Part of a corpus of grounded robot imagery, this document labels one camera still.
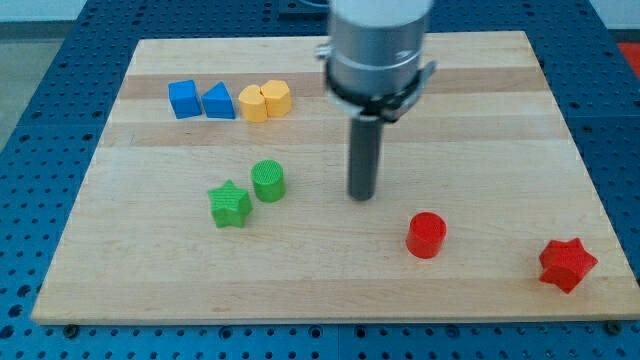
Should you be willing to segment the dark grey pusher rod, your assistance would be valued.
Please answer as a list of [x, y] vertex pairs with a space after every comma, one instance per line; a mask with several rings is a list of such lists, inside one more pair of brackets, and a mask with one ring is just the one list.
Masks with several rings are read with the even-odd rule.
[[348, 162], [348, 194], [367, 201], [375, 194], [383, 121], [374, 116], [351, 120]]

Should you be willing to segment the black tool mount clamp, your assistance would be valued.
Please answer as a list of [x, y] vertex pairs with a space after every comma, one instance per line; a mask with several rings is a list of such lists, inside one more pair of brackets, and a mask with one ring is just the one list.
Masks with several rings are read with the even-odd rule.
[[426, 84], [436, 72], [436, 62], [428, 62], [407, 86], [386, 95], [363, 95], [348, 91], [331, 77], [330, 70], [330, 64], [326, 63], [325, 90], [330, 102], [351, 118], [376, 117], [387, 123], [395, 123], [421, 98]]

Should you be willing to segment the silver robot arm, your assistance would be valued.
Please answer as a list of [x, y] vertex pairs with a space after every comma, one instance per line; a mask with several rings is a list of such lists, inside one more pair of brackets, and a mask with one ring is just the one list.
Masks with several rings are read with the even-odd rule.
[[328, 3], [325, 62], [329, 97], [350, 118], [347, 193], [357, 201], [375, 194], [383, 128], [420, 99], [437, 63], [422, 63], [432, 0]]

